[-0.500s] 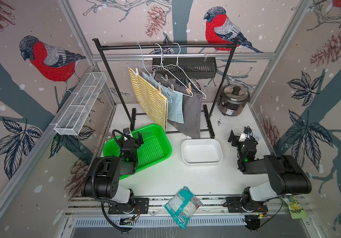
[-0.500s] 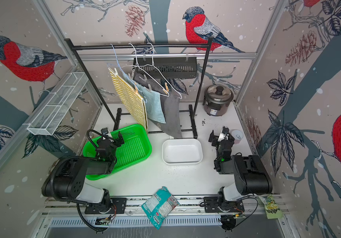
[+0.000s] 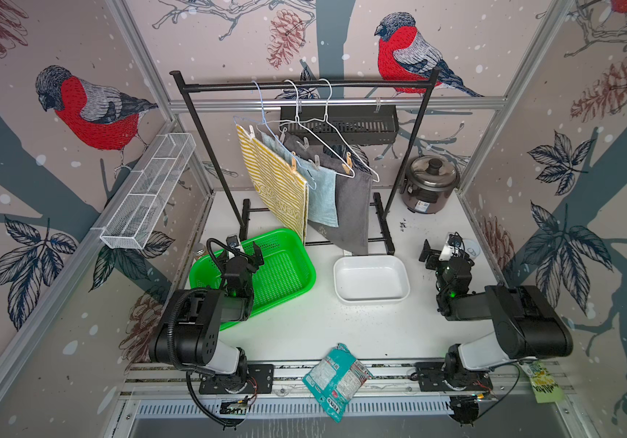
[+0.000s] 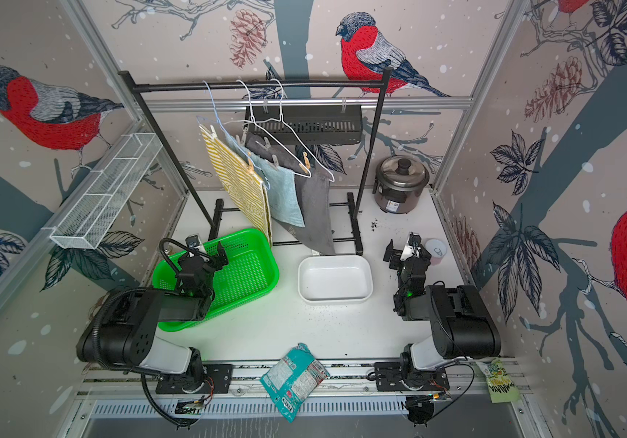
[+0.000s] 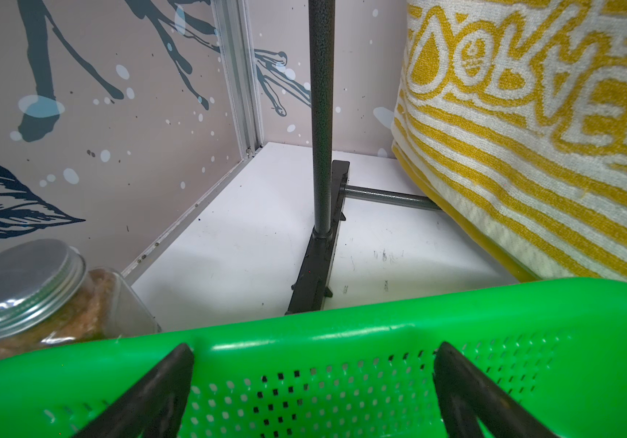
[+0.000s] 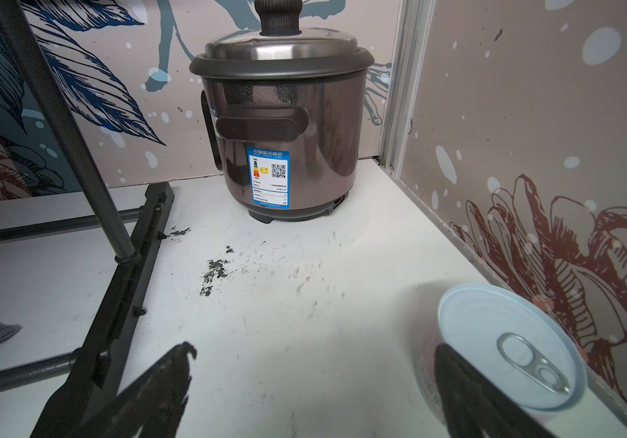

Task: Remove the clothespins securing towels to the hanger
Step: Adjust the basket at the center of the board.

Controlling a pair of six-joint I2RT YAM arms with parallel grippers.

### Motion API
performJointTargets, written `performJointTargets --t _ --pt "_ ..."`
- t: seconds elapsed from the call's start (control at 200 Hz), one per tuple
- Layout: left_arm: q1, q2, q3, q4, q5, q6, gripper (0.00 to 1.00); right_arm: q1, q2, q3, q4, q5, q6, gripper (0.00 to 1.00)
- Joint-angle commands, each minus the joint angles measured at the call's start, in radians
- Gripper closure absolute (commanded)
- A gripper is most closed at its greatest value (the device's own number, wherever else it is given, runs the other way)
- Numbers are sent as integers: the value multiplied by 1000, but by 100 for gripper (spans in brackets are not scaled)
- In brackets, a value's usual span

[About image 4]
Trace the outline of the yellow striped towel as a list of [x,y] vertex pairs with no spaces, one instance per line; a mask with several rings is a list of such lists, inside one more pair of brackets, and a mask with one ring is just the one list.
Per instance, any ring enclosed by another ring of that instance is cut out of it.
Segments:
[[233,203],[272,244],[270,203],[262,178],[258,173],[250,173],[246,162],[226,142],[212,139],[210,126],[200,125],[200,132],[220,182]]

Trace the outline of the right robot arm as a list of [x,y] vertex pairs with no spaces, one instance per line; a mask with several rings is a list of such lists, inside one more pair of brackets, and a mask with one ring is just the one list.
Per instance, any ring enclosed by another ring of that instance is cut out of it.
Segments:
[[432,255],[420,235],[411,233],[401,249],[390,242],[384,262],[397,277],[394,312],[406,322],[427,322],[431,333],[406,345],[397,360],[375,363],[368,378],[379,392],[447,393],[447,368],[499,356],[499,332],[479,291],[426,282]]

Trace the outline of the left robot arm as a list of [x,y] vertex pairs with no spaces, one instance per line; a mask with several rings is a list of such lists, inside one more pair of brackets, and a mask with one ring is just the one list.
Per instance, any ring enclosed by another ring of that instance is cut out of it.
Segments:
[[76,345],[80,361],[104,370],[158,378],[159,394],[224,394],[231,365],[207,365],[201,352],[156,335],[161,322],[201,322],[215,302],[214,277],[229,264],[218,243],[209,254],[191,238],[186,244],[163,238],[159,253],[174,275],[171,290],[120,288],[107,295]]

